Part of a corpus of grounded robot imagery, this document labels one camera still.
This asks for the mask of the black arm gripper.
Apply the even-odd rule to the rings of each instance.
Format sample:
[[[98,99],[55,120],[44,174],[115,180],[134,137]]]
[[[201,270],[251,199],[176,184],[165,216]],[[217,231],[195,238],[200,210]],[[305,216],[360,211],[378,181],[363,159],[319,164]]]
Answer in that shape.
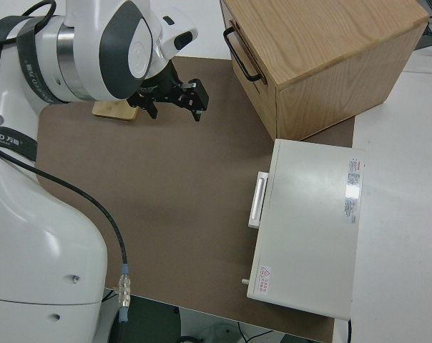
[[[138,90],[127,99],[131,107],[145,108],[152,119],[158,115],[155,102],[170,102],[180,98],[181,105],[188,109],[195,121],[200,121],[207,110],[209,96],[199,79],[183,84],[174,66],[166,66],[155,76],[145,79]]]

